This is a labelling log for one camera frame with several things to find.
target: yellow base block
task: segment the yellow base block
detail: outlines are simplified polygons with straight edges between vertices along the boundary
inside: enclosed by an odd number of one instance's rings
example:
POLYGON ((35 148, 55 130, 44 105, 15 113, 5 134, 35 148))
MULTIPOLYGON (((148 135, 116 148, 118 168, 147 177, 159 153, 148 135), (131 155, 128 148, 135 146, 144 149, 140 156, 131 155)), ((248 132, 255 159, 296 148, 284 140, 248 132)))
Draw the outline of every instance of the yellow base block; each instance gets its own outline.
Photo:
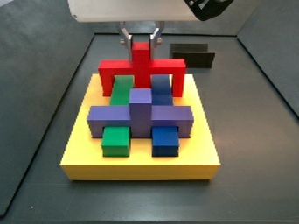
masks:
POLYGON ((99 75, 94 74, 80 106, 60 167, 74 180, 212 179, 220 166, 210 126, 191 74, 186 75, 182 98, 175 105, 190 105, 194 113, 191 138, 180 139, 179 157, 152 157, 152 140, 132 139, 130 157, 103 157, 102 139, 91 138, 87 117, 92 105, 108 105, 99 75))

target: toy block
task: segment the toy block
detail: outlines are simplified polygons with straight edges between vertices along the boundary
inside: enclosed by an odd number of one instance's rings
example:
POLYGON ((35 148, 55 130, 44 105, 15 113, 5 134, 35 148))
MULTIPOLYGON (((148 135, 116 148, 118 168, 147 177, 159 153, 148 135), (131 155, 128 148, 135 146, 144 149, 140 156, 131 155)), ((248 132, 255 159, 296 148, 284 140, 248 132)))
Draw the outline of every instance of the toy block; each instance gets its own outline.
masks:
POLYGON ((152 74, 172 75, 172 96, 183 97, 186 64, 183 59, 156 59, 151 64, 152 74))
POLYGON ((170 59, 172 58, 174 52, 202 52, 206 53, 208 51, 208 44, 171 44, 170 48, 170 59))
POLYGON ((98 68, 103 96, 111 96, 115 82, 115 75, 134 74, 132 62, 127 59, 102 60, 98 68))
POLYGON ((103 137, 103 129, 107 126, 130 126, 128 106, 91 106, 88 128, 94 138, 103 137))
POLYGON ((178 157, 180 140, 178 127, 152 127, 152 156, 178 157))
POLYGON ((106 127, 103 157, 130 157, 130 127, 106 127))
POLYGON ((128 105, 130 91, 134 85, 134 75, 116 75, 110 105, 128 105))
POLYGON ((179 127, 179 137, 191 137, 192 108, 190 106, 152 106, 152 126, 179 127))
POLYGON ((215 52, 174 52, 174 59, 184 59, 188 68, 211 68, 215 52))
POLYGON ((131 89, 130 115, 132 137, 151 137, 152 91, 150 88, 131 89))
POLYGON ((150 43, 147 42, 135 42, 132 46, 132 61, 150 63, 151 62, 151 50, 150 43))
POLYGON ((174 105, 170 75, 152 75, 154 105, 174 105))
POLYGON ((103 95, 111 96, 115 75, 135 76, 135 88, 151 87, 152 74, 172 74, 172 96, 183 96, 183 83, 186 64, 183 59, 150 58, 151 50, 148 43, 134 43, 132 61, 103 60, 99 64, 99 76, 103 87, 103 95))

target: navy block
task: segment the navy block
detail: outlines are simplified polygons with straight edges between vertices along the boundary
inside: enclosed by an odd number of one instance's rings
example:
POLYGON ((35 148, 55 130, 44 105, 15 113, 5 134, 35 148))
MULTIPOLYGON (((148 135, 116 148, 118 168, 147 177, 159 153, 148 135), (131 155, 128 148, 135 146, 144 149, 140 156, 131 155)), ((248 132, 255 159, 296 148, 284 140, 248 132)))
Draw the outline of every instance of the navy block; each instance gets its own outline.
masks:
POLYGON ((174 105, 172 85, 168 74, 152 75, 154 105, 174 105))
POLYGON ((178 157, 180 140, 178 127, 152 127, 152 156, 178 157))

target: black object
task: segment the black object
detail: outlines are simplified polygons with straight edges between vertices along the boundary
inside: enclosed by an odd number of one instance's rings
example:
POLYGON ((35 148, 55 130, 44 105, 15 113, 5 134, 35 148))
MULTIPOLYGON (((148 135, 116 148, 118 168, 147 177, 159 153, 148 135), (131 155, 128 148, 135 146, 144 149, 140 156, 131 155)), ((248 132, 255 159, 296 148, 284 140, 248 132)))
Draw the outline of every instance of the black object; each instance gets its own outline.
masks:
POLYGON ((184 59, 188 68, 211 68, 215 52, 207 44, 171 44, 171 59, 184 59))
POLYGON ((195 17, 206 21, 215 18, 228 8, 234 0, 184 0, 195 17))

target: metal wall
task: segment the metal wall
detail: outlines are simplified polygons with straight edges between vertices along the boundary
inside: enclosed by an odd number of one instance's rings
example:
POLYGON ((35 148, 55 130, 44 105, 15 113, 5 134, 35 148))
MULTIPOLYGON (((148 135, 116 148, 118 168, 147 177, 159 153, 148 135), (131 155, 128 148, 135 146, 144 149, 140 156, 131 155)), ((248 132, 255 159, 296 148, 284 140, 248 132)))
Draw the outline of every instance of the metal wall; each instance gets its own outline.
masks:
POLYGON ((299 1, 267 0, 238 39, 299 116, 299 1))

